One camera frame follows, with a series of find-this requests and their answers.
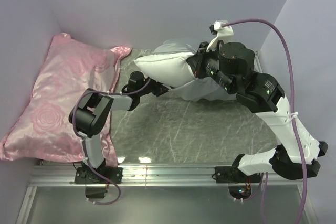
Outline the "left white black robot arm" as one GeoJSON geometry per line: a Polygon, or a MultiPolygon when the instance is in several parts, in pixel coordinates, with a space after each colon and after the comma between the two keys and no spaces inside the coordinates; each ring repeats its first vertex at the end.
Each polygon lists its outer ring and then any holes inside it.
{"type": "Polygon", "coordinates": [[[69,114],[74,133],[81,138],[83,163],[88,166],[87,177],[93,183],[105,179],[106,170],[101,167],[105,158],[101,150],[101,132],[112,111],[132,111],[141,97],[153,94],[159,97],[169,91],[164,84],[135,71],[121,92],[103,92],[88,88],[78,99],[69,114]]]}

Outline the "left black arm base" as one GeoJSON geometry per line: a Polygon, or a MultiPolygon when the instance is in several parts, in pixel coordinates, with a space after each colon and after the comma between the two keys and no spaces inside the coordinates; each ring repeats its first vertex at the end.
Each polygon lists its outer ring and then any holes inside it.
{"type": "Polygon", "coordinates": [[[108,205],[118,201],[121,197],[121,189],[119,185],[122,181],[123,168],[121,167],[106,167],[103,162],[98,168],[92,169],[85,163],[76,167],[73,164],[76,174],[74,184],[85,185],[85,196],[88,201],[94,203],[96,199],[104,199],[108,188],[113,185],[117,189],[116,199],[112,202],[97,202],[97,205],[108,205]]]}

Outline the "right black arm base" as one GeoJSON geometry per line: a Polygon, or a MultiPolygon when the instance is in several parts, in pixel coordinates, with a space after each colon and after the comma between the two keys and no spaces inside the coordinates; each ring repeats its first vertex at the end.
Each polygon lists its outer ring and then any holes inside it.
{"type": "Polygon", "coordinates": [[[230,196],[234,201],[239,200],[241,203],[256,196],[264,178],[263,173],[246,175],[238,169],[238,164],[244,156],[244,154],[239,154],[230,167],[216,166],[212,175],[212,179],[217,184],[227,184],[230,196]]]}

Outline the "grey satin pillowcase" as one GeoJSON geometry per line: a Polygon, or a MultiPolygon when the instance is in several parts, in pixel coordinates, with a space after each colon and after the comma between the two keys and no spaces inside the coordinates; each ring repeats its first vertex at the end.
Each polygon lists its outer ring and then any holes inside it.
{"type": "MultiPolygon", "coordinates": [[[[153,50],[151,54],[173,54],[179,52],[192,52],[196,54],[197,49],[204,39],[180,38],[169,39],[162,45],[153,50]]],[[[200,99],[209,101],[233,101],[234,95],[227,94],[219,85],[210,77],[195,80],[178,88],[170,87],[170,91],[187,101],[196,102],[200,99]]]]}

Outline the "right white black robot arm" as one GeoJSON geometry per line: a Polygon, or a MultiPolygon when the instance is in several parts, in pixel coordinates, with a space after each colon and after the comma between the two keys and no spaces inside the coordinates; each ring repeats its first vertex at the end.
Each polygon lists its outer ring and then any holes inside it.
{"type": "Polygon", "coordinates": [[[244,107],[261,118],[273,131],[279,144],[263,153],[239,154],[224,176],[227,183],[240,183],[258,173],[274,172],[288,180],[316,177],[317,158],[328,150],[326,142],[317,141],[302,125],[279,82],[267,73],[254,70],[255,53],[239,42],[217,42],[215,49],[200,43],[194,56],[187,60],[195,77],[210,77],[244,107]]]}

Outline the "white pillow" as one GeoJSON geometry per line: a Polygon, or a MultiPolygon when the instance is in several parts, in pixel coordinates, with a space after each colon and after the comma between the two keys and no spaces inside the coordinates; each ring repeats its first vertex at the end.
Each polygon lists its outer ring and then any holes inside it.
{"type": "Polygon", "coordinates": [[[196,79],[187,63],[194,55],[192,52],[151,54],[138,57],[134,63],[147,77],[178,88],[196,79]]]}

